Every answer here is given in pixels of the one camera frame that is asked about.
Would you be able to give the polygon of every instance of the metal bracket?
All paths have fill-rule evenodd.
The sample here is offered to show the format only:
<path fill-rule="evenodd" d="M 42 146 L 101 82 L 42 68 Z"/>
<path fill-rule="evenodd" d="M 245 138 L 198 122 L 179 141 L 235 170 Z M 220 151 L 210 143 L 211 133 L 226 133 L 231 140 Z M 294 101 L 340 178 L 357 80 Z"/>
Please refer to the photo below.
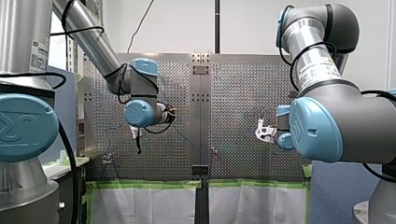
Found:
<path fill-rule="evenodd" d="M 208 165 L 193 165 L 192 175 L 208 175 L 209 166 Z"/>
<path fill-rule="evenodd" d="M 265 127 L 264 120 L 259 119 L 259 123 L 257 125 L 256 137 L 263 142 L 274 143 L 274 137 L 276 135 L 275 127 Z"/>
<path fill-rule="evenodd" d="M 193 75 L 209 75 L 209 66 L 195 65 L 192 67 Z"/>
<path fill-rule="evenodd" d="M 210 53 L 193 53 L 192 54 L 193 63 L 210 63 Z"/>
<path fill-rule="evenodd" d="M 295 99 L 298 96 L 298 92 L 295 91 L 295 90 L 290 91 L 288 96 L 289 96 L 290 99 Z"/>
<path fill-rule="evenodd" d="M 78 69 L 78 47 L 76 41 L 72 38 L 66 38 L 67 54 L 66 54 L 66 70 L 76 73 Z"/>

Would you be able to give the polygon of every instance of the white wall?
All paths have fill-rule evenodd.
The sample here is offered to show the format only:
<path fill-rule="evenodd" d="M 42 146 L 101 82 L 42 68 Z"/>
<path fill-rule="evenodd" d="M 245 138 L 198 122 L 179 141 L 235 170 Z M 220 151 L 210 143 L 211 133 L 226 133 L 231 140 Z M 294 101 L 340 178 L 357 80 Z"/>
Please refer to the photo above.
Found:
<path fill-rule="evenodd" d="M 52 13 L 51 33 L 63 32 L 61 21 Z M 65 36 L 53 36 L 49 42 L 49 65 L 66 70 L 66 41 Z"/>
<path fill-rule="evenodd" d="M 104 0 L 104 25 L 116 52 L 126 52 L 150 0 Z M 276 22 L 287 4 L 316 6 L 320 0 L 221 1 L 221 52 L 276 54 Z M 191 53 L 215 50 L 213 0 L 155 1 L 132 52 Z"/>
<path fill-rule="evenodd" d="M 390 15 L 389 15 L 389 89 L 396 89 L 396 41 L 394 40 L 396 34 L 396 4 L 390 1 Z"/>
<path fill-rule="evenodd" d="M 350 7 L 356 14 L 361 36 L 359 45 L 346 64 L 344 78 L 361 90 L 386 90 L 389 84 L 389 28 L 393 0 L 332 0 Z"/>
<path fill-rule="evenodd" d="M 320 0 L 222 0 L 221 53 L 278 54 L 277 19 L 286 5 L 312 7 Z"/>
<path fill-rule="evenodd" d="M 126 52 L 150 0 L 104 0 L 104 25 L 116 52 Z M 361 25 L 358 48 L 350 55 L 344 77 L 362 90 L 396 88 L 391 77 L 393 0 L 222 0 L 221 53 L 277 54 L 276 20 L 280 10 L 340 3 L 350 7 Z M 131 52 L 191 53 L 214 51 L 213 0 L 157 0 Z"/>
<path fill-rule="evenodd" d="M 104 0 L 104 26 L 116 52 L 126 52 L 150 0 Z M 155 1 L 131 52 L 193 52 L 214 48 L 213 0 Z"/>

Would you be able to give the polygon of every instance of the robotic arm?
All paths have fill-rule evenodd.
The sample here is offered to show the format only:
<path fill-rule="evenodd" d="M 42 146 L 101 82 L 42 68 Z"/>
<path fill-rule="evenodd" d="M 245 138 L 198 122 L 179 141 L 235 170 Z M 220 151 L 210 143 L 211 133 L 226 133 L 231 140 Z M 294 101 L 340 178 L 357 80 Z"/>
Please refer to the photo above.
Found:
<path fill-rule="evenodd" d="M 277 36 L 291 55 L 300 92 L 291 105 L 277 108 L 277 127 L 264 127 L 261 119 L 257 136 L 315 161 L 396 162 L 394 96 L 363 97 L 341 78 L 359 39 L 353 12 L 341 5 L 288 7 Z M 336 47 L 334 58 L 326 46 Z"/>
<path fill-rule="evenodd" d="M 65 30 L 95 26 L 92 15 L 79 1 L 53 0 L 53 11 L 65 21 Z M 120 61 L 111 48 L 106 33 L 87 30 L 71 35 L 104 76 L 107 88 L 117 95 L 130 94 L 125 106 L 125 119 L 133 127 L 169 123 L 175 118 L 170 105 L 157 102 L 157 64 L 150 59 L 135 59 L 130 64 Z"/>

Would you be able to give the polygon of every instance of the label sticker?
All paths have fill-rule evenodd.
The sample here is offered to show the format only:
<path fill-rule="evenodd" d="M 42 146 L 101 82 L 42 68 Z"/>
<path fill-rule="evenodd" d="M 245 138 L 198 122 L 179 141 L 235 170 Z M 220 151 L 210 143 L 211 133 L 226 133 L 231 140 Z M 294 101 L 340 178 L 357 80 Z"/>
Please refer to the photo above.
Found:
<path fill-rule="evenodd" d="M 332 59 L 325 57 L 318 58 L 314 63 L 306 65 L 299 72 L 298 77 L 303 89 L 320 81 L 341 79 L 340 72 Z"/>
<path fill-rule="evenodd" d="M 46 37 L 46 46 L 49 47 L 50 46 L 50 38 Z"/>
<path fill-rule="evenodd" d="M 39 43 L 32 41 L 32 51 L 30 57 L 30 72 L 43 73 L 47 71 L 47 64 L 49 60 L 49 48 Z"/>

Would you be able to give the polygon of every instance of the pegboard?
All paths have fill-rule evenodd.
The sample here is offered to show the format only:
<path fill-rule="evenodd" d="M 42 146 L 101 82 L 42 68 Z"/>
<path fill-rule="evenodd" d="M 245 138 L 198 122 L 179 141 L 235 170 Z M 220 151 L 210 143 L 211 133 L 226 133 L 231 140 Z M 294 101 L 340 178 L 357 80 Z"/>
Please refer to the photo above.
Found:
<path fill-rule="evenodd" d="M 304 179 L 304 159 L 296 150 L 255 136 L 261 116 L 275 125 L 276 107 L 290 103 L 289 67 L 277 56 L 207 55 L 209 74 L 201 75 L 192 68 L 203 62 L 190 54 L 120 57 L 125 62 L 137 57 L 157 61 L 159 100 L 177 108 L 177 119 L 163 134 L 144 133 L 138 155 L 123 105 L 108 92 L 91 62 L 85 62 L 91 97 L 85 104 L 91 129 L 87 137 L 97 155 L 87 169 L 88 179 L 192 179 L 191 167 L 197 162 L 209 164 L 209 178 Z M 198 102 L 197 93 L 203 98 Z M 107 163 L 104 156 L 110 154 L 112 162 Z"/>
<path fill-rule="evenodd" d="M 129 54 L 125 62 L 141 55 Z M 165 133 L 150 134 L 143 131 L 142 153 L 137 146 L 130 127 L 124 122 L 124 105 L 117 96 L 109 93 L 106 81 L 94 69 L 91 62 L 85 62 L 85 71 L 91 73 L 92 98 L 86 104 L 92 109 L 91 116 L 95 159 L 87 169 L 90 180 L 100 179 L 148 179 L 180 180 L 191 179 L 190 123 L 190 54 L 177 60 L 157 59 L 159 78 L 159 100 L 177 108 L 177 119 Z M 150 128 L 162 130 L 166 124 Z"/>
<path fill-rule="evenodd" d="M 278 56 L 211 57 L 211 178 L 304 179 L 297 150 L 255 136 L 260 117 L 276 125 L 276 107 L 290 104 L 289 70 Z"/>

